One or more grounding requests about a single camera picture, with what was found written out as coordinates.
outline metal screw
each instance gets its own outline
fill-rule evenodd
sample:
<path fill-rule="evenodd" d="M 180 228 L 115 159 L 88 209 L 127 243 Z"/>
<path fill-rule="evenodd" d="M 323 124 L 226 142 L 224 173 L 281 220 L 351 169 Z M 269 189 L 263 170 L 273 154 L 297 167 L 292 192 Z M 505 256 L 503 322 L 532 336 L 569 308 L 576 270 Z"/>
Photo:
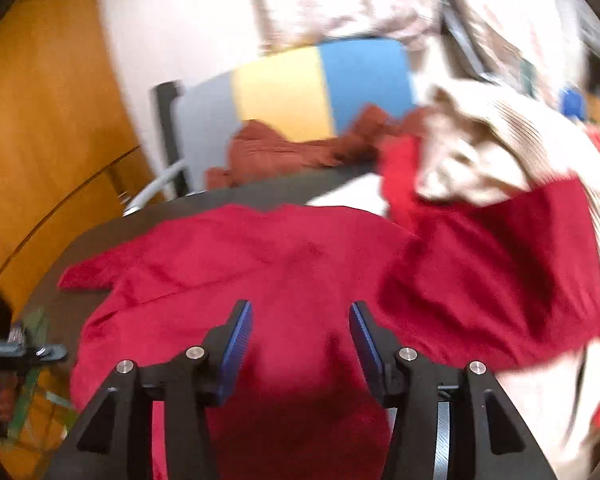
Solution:
<path fill-rule="evenodd" d="M 469 363 L 469 370 L 476 375 L 482 375 L 487 371 L 487 367 L 480 361 L 471 361 L 471 363 Z"/>
<path fill-rule="evenodd" d="M 124 361 L 120 361 L 116 365 L 116 370 L 119 374 L 128 374 L 131 370 L 134 369 L 134 362 L 125 359 Z"/>
<path fill-rule="evenodd" d="M 192 346 L 185 354 L 189 359 L 200 359 L 205 354 L 205 349 L 202 346 Z"/>
<path fill-rule="evenodd" d="M 404 359 L 405 361 L 413 361 L 416 357 L 418 357 L 418 353 L 413 348 L 400 348 L 398 355 Z"/>

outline fabric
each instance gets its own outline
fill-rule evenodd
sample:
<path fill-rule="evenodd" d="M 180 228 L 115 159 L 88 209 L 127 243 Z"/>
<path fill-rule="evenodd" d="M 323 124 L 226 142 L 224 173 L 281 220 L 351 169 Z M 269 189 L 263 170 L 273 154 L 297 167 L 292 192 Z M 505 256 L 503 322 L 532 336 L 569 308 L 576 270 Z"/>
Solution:
<path fill-rule="evenodd" d="M 384 216 L 388 204 L 380 194 L 381 181 L 379 175 L 369 173 L 308 204 L 345 205 Z M 407 192 L 414 195 L 413 186 Z M 591 428 L 592 414 L 600 405 L 600 338 L 545 364 L 496 376 L 558 480 L 588 478 L 592 449 L 600 440 L 600 432 Z"/>
<path fill-rule="evenodd" d="M 208 410 L 221 476 L 370 480 L 388 428 L 350 340 L 352 301 L 365 299 L 402 343 L 456 366 L 538 364 L 600 332 L 595 238 L 577 180 L 443 208 L 418 228 L 350 208 L 226 206 L 70 267 L 62 288 L 112 288 L 82 330 L 74 403 L 83 408 L 121 359 L 155 364 L 200 343 L 248 298 L 254 331 L 236 393 Z M 158 443 L 162 417 L 155 410 Z M 164 478 L 164 447 L 153 453 Z"/>
<path fill-rule="evenodd" d="M 418 211 L 415 192 L 418 168 L 420 167 L 420 144 L 426 134 L 425 121 L 430 114 L 428 108 L 417 108 L 403 119 L 401 130 L 408 132 L 399 142 L 386 143 L 380 154 L 382 174 L 382 196 L 390 204 L 389 216 L 406 229 L 413 228 Z"/>
<path fill-rule="evenodd" d="M 363 108 L 345 135 L 312 142 L 289 142 L 266 124 L 248 121 L 229 144 L 229 168 L 210 168 L 206 186 L 241 186 L 306 168 L 375 160 L 378 146 L 401 133 L 400 125 L 375 105 Z"/>
<path fill-rule="evenodd" d="M 312 198 L 307 205 L 326 207 L 343 205 L 385 216 L 388 203 L 382 198 L 382 178 L 377 173 L 367 173 L 347 182 L 344 186 Z"/>
<path fill-rule="evenodd" d="M 562 42 L 556 41 L 562 38 L 562 28 L 554 0 L 453 1 L 490 71 L 519 92 L 531 84 L 538 100 L 556 107 L 566 79 Z"/>
<path fill-rule="evenodd" d="M 434 102 L 420 152 L 419 196 L 486 205 L 576 175 L 600 254 L 600 153 L 579 127 L 511 89 L 472 81 L 445 82 Z"/>
<path fill-rule="evenodd" d="M 264 49 L 385 36 L 417 50 L 438 31 L 440 0 L 253 0 Z"/>

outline dark table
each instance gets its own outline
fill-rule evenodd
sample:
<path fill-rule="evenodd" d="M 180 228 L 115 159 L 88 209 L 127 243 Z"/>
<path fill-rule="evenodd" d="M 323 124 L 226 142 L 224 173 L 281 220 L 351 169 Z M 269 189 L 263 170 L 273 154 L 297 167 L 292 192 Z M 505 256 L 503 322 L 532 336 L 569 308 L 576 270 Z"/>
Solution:
<path fill-rule="evenodd" d="M 304 204 L 312 198 L 373 171 L 370 164 L 330 170 L 311 170 L 292 176 L 278 177 L 233 189 L 206 191 L 149 206 L 124 218 L 99 225 L 76 238 L 38 283 L 24 312 L 44 307 L 50 318 L 47 341 L 63 344 L 69 359 L 56 368 L 68 375 L 75 363 L 80 330 L 91 313 L 107 297 L 106 291 L 63 292 L 56 288 L 62 272 L 71 264 L 115 247 L 144 234 L 163 220 L 191 216 L 225 204 L 237 203 L 260 210 L 273 209 L 284 203 Z"/>

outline white cloth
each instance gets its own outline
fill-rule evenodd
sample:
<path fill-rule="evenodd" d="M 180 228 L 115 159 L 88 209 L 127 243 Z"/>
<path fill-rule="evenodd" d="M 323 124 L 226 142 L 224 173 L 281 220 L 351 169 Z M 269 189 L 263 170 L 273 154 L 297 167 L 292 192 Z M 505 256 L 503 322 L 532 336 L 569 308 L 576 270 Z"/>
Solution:
<path fill-rule="evenodd" d="M 510 88 L 448 80 L 427 122 L 416 191 L 476 205 L 576 175 L 589 199 L 600 254 L 600 153 L 577 126 Z"/>
<path fill-rule="evenodd" d="M 313 43 L 361 34 L 369 26 L 361 0 L 263 0 L 270 46 Z"/>
<path fill-rule="evenodd" d="M 388 204 L 380 193 L 381 184 L 380 175 L 367 173 L 350 180 L 333 191 L 309 200 L 306 204 L 313 206 L 344 205 L 378 216 L 386 216 Z"/>
<path fill-rule="evenodd" d="M 586 354 L 579 386 L 577 377 Z M 600 434 L 590 427 L 600 405 L 600 339 L 553 361 L 501 372 L 498 381 L 528 425 L 558 480 L 585 480 Z"/>

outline wooden wall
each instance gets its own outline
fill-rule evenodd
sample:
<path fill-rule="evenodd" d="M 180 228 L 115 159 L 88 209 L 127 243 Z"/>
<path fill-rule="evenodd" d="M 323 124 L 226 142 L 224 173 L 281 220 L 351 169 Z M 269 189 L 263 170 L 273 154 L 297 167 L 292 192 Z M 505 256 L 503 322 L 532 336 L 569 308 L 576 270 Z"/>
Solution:
<path fill-rule="evenodd" d="M 0 290 L 16 311 L 75 237 L 120 216 L 151 178 L 96 0 L 16 0 L 0 21 Z M 51 413 L 34 402 L 32 432 L 46 432 L 37 445 L 58 443 Z M 0 456 L 16 480 L 33 478 L 43 457 Z"/>

